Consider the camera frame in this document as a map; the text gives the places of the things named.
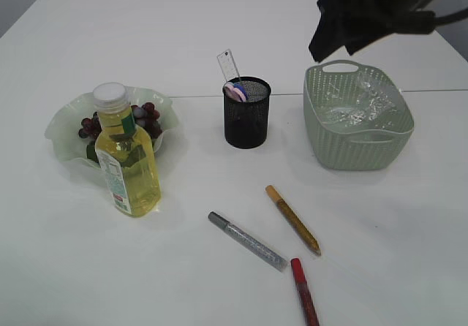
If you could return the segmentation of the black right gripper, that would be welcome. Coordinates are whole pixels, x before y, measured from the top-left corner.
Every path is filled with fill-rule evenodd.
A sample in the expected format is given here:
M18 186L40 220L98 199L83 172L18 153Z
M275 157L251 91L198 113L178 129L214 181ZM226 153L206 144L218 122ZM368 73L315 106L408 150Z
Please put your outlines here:
M423 10L430 0L318 0L321 17L309 44L316 62L341 47L349 55L391 35L429 34L435 14Z

